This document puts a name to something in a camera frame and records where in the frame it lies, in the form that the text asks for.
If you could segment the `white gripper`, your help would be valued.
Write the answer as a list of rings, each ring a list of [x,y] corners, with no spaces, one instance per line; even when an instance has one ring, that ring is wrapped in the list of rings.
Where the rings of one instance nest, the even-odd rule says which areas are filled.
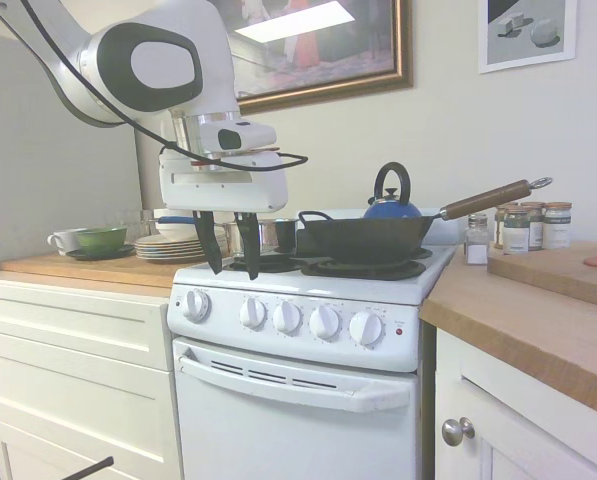
[[[193,212],[205,258],[215,274],[222,272],[222,252],[212,212],[236,212],[244,264],[251,280],[260,269],[259,222],[255,213],[273,213],[288,202],[285,173],[237,171],[217,166],[194,166],[192,160],[166,151],[159,155],[163,202],[170,209]]]

